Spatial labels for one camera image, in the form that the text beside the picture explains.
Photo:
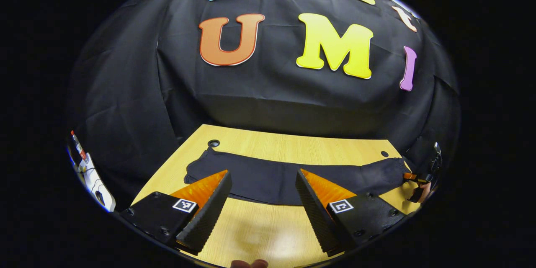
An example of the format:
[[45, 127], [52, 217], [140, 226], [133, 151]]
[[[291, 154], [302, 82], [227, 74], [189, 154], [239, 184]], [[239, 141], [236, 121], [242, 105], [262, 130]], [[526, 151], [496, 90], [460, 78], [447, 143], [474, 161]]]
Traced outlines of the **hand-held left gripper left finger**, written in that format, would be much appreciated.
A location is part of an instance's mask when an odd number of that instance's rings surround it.
[[171, 194], [152, 192], [119, 215], [159, 243], [198, 255], [231, 188], [231, 174], [222, 170]]

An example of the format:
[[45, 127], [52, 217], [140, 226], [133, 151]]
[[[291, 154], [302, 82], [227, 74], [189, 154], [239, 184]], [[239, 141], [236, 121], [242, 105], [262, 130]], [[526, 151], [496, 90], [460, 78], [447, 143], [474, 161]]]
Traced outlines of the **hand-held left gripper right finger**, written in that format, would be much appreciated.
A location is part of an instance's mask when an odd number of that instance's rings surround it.
[[355, 194], [304, 169], [297, 171], [295, 186], [328, 256], [362, 247], [407, 217], [380, 197]]

